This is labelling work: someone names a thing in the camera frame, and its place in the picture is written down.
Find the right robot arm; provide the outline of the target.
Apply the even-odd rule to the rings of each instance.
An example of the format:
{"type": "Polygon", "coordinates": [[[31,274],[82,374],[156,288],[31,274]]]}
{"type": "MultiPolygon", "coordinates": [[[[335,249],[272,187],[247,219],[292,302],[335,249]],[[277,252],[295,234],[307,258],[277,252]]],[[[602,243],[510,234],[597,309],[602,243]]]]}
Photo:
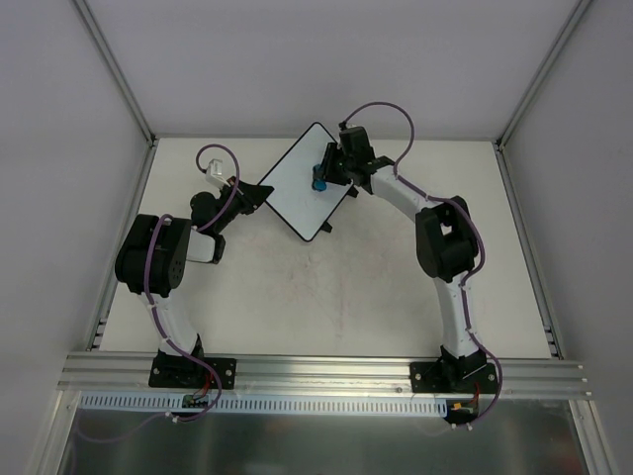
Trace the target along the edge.
{"type": "Polygon", "coordinates": [[[414,224],[415,251],[422,271],[433,280],[442,319],[439,364],[444,383],[454,391],[475,384],[487,364],[476,343],[469,309],[468,279],[480,253],[465,201],[432,199],[398,176],[396,163],[377,156],[362,127],[339,125],[339,142],[327,145],[313,170],[313,188],[352,184],[385,200],[414,224]]]}

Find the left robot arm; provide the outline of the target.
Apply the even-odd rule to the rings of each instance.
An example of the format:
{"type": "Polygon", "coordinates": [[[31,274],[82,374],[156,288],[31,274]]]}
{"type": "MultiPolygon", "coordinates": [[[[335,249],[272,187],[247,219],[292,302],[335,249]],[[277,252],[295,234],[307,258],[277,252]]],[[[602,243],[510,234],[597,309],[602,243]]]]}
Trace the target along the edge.
{"type": "Polygon", "coordinates": [[[206,377],[199,333],[178,296],[188,262],[217,264],[224,256],[224,229],[238,216],[257,211],[273,193],[270,185],[231,178],[218,196],[199,192],[188,219],[139,214],[118,252],[115,275],[147,307],[159,336],[160,357],[174,357],[172,374],[186,386],[206,377]]]}

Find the white whiteboard black frame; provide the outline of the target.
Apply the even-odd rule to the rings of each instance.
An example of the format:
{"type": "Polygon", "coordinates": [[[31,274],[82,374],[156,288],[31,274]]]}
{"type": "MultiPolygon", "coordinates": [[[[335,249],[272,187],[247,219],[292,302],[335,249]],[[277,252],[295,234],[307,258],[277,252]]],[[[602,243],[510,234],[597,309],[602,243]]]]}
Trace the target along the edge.
{"type": "Polygon", "coordinates": [[[321,123],[312,123],[258,182],[274,187],[266,204],[304,242],[314,240],[351,187],[327,184],[323,192],[312,189],[313,167],[321,164],[331,142],[332,134],[321,123]]]}

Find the blue whiteboard eraser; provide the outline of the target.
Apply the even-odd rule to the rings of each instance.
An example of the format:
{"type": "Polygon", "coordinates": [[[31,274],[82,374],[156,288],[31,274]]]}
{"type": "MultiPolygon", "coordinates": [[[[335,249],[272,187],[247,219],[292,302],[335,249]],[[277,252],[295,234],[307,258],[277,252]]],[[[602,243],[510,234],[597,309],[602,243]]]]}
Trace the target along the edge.
{"type": "Polygon", "coordinates": [[[313,167],[312,189],[317,192],[323,192],[326,188],[327,184],[323,178],[322,167],[317,164],[313,167]]]}

